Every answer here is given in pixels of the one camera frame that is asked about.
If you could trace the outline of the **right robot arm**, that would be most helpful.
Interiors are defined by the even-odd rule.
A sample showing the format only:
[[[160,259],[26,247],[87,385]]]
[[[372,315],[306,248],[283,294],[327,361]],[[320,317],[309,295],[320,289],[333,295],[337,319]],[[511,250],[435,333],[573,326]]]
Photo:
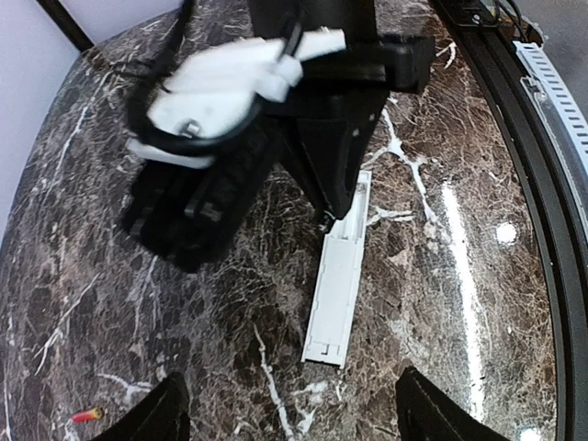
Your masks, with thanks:
[[[377,31],[371,1],[251,1],[254,34],[286,36],[290,20],[303,30],[340,29],[343,51],[302,64],[303,78],[287,101],[271,104],[286,141],[281,163],[324,227],[345,217],[379,115],[392,92],[420,94],[435,58],[432,36]]]

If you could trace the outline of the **white battery cover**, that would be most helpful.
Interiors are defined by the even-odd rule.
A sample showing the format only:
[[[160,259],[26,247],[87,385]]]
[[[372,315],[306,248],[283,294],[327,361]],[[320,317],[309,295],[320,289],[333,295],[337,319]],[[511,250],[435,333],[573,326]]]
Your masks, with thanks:
[[[325,235],[303,362],[345,367],[364,256],[371,173],[359,173],[351,209]]]

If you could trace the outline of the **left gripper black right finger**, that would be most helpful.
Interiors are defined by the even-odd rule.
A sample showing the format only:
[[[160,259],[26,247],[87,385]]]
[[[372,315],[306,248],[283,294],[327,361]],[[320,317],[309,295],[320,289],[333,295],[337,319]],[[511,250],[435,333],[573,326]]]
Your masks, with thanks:
[[[471,417],[415,367],[395,385],[401,440],[507,441]]]

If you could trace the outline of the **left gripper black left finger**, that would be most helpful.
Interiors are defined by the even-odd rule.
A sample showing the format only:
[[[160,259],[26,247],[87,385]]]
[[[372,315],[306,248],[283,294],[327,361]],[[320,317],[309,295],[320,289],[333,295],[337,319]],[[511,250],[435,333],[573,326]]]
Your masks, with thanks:
[[[92,441],[188,441],[188,411],[189,393],[185,377],[179,372],[173,372]]]

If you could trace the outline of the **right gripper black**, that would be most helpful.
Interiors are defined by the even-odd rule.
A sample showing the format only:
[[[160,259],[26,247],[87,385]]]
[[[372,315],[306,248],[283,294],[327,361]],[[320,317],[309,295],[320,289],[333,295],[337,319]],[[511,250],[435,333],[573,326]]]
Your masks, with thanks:
[[[350,210],[375,107],[389,92],[421,94],[435,58],[432,35],[384,34],[302,64],[284,104],[265,104],[256,124],[285,137],[281,163],[315,210],[341,220]]]

